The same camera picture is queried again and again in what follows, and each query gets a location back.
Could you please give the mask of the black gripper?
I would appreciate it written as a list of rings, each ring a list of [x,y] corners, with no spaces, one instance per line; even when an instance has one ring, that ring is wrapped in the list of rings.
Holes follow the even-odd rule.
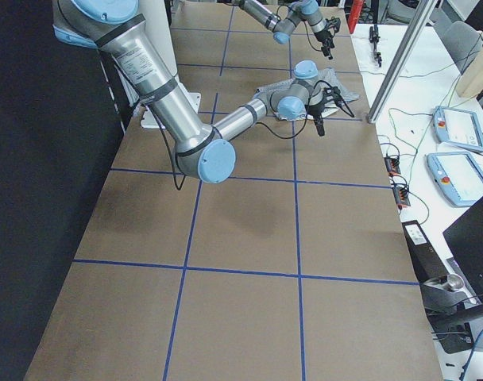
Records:
[[[307,105],[307,116],[312,117],[315,120],[315,127],[320,137],[325,136],[324,129],[324,113],[329,112],[332,109],[339,109],[342,105],[342,94],[337,87],[325,87],[320,93],[321,98]]]
[[[321,51],[329,60],[333,59],[332,48],[334,48],[334,36],[339,32],[341,20],[338,17],[323,19],[323,24],[319,29],[319,42],[322,44]]]

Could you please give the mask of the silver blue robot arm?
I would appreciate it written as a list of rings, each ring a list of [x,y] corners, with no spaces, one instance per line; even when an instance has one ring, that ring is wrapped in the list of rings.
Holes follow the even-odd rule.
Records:
[[[333,59],[331,50],[334,49],[334,36],[340,30],[341,20],[338,17],[326,19],[319,10],[317,1],[293,2],[288,6],[285,18],[280,17],[277,12],[272,12],[259,1],[231,1],[230,4],[244,10],[263,25],[272,33],[278,44],[287,44],[295,29],[303,22],[311,28],[316,40],[321,44],[318,51],[327,59]]]
[[[162,1],[54,1],[53,28],[66,44],[113,56],[143,105],[175,141],[172,166],[205,183],[220,183],[235,166],[230,140],[269,113],[289,121],[312,116],[324,134],[322,113],[339,94],[328,90],[311,60],[298,63],[283,90],[263,90],[221,121],[203,123],[180,84],[169,32],[170,9]]]

